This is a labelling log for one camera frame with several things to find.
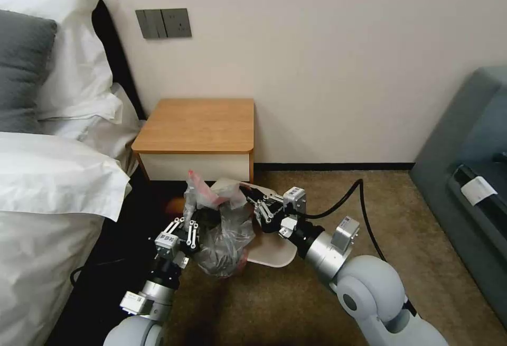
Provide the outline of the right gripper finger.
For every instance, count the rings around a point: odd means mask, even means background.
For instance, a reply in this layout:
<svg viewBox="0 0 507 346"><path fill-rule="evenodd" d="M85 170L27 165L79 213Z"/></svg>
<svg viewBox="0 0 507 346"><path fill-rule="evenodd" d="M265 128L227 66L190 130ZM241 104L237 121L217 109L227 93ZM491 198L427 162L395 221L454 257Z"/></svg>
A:
<svg viewBox="0 0 507 346"><path fill-rule="evenodd" d="M259 206L263 204L269 211L278 211L284 207L283 198L278 194L265 193L249 185L239 185L239 189L250 203Z"/></svg>
<svg viewBox="0 0 507 346"><path fill-rule="evenodd" d="M259 224L274 224L278 211L277 201L257 201L254 204L254 214Z"/></svg>

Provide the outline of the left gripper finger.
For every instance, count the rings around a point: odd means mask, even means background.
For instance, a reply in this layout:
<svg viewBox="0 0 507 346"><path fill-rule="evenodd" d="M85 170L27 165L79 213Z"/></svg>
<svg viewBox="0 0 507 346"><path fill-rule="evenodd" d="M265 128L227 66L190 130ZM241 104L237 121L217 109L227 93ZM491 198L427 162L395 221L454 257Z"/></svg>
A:
<svg viewBox="0 0 507 346"><path fill-rule="evenodd" d="M201 251L200 243L200 217L194 213L192 217L185 220L185 249L187 251Z"/></svg>
<svg viewBox="0 0 507 346"><path fill-rule="evenodd" d="M194 214L194 206L187 204L167 204L165 214L169 218L166 232L185 240L185 220Z"/></svg>

